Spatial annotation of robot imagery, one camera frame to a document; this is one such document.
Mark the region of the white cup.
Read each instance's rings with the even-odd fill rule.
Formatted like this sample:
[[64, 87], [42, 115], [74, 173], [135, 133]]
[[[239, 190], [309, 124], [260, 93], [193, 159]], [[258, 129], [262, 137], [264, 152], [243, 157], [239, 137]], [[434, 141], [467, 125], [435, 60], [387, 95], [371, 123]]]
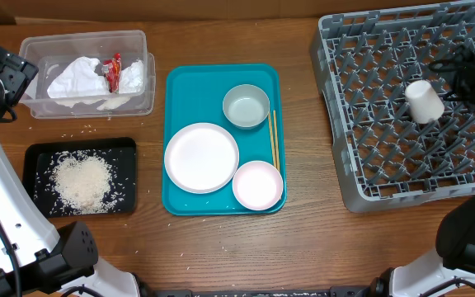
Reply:
[[410, 83], [406, 87], [405, 97], [410, 105], [411, 117], [418, 124], [438, 120], [444, 113], [444, 104], [429, 81]]

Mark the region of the white napkin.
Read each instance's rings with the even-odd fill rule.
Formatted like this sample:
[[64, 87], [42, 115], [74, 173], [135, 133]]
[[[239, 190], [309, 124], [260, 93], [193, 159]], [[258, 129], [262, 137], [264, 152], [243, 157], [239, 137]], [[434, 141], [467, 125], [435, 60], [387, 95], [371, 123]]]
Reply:
[[[143, 62], [137, 60], [120, 72], [119, 94], [139, 92], [143, 88]], [[97, 107], [99, 111], [114, 110], [129, 101], [129, 97], [116, 97], [104, 101]]]
[[66, 98], [66, 101], [57, 101], [61, 106], [73, 108], [78, 103], [92, 105], [101, 99], [69, 100], [69, 97], [92, 97], [109, 95], [109, 89], [103, 76], [95, 70], [101, 61], [86, 56], [75, 59], [48, 87], [50, 98]]

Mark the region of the red sauce packet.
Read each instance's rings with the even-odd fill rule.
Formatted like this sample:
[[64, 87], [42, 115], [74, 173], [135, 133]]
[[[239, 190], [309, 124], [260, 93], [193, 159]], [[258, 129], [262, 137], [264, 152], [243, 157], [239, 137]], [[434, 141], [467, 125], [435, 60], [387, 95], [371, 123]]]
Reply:
[[110, 93], [119, 92], [121, 69], [120, 53], [115, 53], [111, 59], [105, 60], [102, 64], [101, 71]]

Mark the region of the pile of white rice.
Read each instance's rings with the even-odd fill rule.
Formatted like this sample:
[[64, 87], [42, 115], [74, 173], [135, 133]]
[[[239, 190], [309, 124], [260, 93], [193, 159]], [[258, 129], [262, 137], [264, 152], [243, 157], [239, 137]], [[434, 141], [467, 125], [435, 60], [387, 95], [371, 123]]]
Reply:
[[122, 148], [42, 153], [32, 200], [50, 218], [128, 212], [135, 202], [133, 164]]

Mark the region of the large white plate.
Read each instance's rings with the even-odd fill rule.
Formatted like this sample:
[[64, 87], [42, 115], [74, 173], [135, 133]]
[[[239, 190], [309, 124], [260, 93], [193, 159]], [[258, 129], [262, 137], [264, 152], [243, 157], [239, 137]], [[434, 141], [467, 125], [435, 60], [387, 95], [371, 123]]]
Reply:
[[224, 187], [238, 169], [239, 149], [226, 129], [195, 123], [175, 133], [164, 152], [164, 167], [171, 181], [193, 194], [208, 194]]

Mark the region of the grey-green bowl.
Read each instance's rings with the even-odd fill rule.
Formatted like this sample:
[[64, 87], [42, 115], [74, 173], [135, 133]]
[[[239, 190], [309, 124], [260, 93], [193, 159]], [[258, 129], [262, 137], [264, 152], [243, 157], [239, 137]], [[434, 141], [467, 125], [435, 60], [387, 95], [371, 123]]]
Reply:
[[259, 87], [241, 84], [230, 89], [223, 98], [223, 114], [240, 129], [254, 129], [270, 113], [270, 98]]

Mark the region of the small pink bowl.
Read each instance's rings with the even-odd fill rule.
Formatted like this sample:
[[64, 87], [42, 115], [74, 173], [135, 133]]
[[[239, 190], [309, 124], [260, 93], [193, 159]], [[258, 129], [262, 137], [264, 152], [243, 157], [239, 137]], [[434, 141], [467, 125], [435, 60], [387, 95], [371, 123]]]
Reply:
[[282, 197], [284, 181], [270, 163], [250, 161], [235, 173], [232, 182], [236, 200], [245, 208], [263, 211], [274, 206]]

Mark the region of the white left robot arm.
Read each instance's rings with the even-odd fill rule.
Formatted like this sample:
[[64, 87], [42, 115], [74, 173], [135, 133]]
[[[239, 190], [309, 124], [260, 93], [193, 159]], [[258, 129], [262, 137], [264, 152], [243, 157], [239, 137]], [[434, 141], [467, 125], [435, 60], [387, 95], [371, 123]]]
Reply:
[[[38, 68], [0, 47], [0, 124], [16, 120], [13, 108]], [[135, 274], [99, 257], [81, 221], [55, 228], [26, 192], [0, 144], [0, 296], [40, 291], [62, 296], [151, 296]]]

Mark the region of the clear plastic waste bin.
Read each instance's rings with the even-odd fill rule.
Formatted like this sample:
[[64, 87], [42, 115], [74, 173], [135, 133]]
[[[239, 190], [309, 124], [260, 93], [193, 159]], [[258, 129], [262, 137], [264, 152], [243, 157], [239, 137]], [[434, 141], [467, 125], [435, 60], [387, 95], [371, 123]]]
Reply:
[[143, 31], [30, 37], [20, 56], [39, 68], [21, 99], [36, 119], [145, 116], [153, 110], [155, 59]]

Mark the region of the grey dishwasher rack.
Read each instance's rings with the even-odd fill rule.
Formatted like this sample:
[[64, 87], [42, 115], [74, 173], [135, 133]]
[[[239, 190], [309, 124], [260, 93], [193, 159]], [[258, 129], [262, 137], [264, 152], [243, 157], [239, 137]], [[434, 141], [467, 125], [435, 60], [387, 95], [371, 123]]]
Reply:
[[[475, 50], [475, 1], [320, 18], [311, 58], [348, 210], [475, 194], [475, 105], [444, 101], [449, 84], [428, 69], [458, 45]], [[424, 125], [405, 97], [418, 80], [429, 81], [444, 104], [443, 115]]]

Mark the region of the black food waste tray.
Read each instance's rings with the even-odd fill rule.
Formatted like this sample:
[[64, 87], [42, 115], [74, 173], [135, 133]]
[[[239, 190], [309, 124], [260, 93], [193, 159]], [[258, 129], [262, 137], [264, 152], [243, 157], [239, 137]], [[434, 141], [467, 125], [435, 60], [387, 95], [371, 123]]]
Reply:
[[[55, 190], [54, 172], [65, 158], [96, 157], [106, 163], [110, 190], [94, 210], [82, 210]], [[23, 181], [27, 193], [47, 218], [128, 214], [137, 205], [137, 145], [128, 137], [33, 144], [25, 154]]]

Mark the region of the white napkin in bin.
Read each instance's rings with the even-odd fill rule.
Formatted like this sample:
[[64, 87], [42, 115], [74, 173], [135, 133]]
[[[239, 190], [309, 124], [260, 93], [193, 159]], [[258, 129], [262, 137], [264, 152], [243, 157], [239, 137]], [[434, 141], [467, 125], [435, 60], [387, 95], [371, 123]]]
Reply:
[[[119, 94], [139, 92], [143, 88], [143, 62], [137, 60], [120, 72]], [[116, 97], [104, 101], [97, 107], [99, 111], [114, 110], [129, 101], [129, 97]]]

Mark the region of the teal serving tray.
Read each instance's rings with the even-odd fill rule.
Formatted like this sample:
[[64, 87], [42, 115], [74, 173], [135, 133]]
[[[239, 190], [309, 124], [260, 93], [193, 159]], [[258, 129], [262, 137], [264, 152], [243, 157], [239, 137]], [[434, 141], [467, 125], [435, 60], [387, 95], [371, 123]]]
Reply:
[[[239, 165], [246, 161], [272, 160], [266, 122], [249, 131], [240, 130], [223, 115], [223, 96], [231, 87], [249, 83], [266, 92], [276, 110], [281, 176], [286, 178], [285, 139], [278, 73], [268, 64], [211, 64], [180, 66], [167, 76], [163, 147], [180, 129], [196, 123], [218, 125], [237, 141]], [[180, 189], [167, 169], [162, 170], [162, 203], [178, 216], [252, 215], [233, 195], [231, 184], [208, 194]]]

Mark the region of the right wooden chopstick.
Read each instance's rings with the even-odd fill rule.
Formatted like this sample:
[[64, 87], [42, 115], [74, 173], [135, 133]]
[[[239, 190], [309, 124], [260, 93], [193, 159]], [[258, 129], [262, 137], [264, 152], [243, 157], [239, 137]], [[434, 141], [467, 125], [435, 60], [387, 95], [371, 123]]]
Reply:
[[276, 157], [275, 166], [280, 172], [280, 146], [279, 146], [279, 137], [278, 137], [278, 129], [277, 129], [276, 110], [272, 112], [272, 123], [273, 123], [274, 142], [275, 142], [275, 157]]

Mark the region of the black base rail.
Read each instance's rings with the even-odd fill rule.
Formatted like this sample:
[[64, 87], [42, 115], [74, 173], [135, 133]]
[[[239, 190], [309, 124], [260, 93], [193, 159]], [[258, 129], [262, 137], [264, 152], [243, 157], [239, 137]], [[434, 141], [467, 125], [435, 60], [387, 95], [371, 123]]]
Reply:
[[194, 292], [192, 290], [155, 290], [157, 297], [360, 297], [368, 286], [342, 285], [323, 290], [227, 290]]

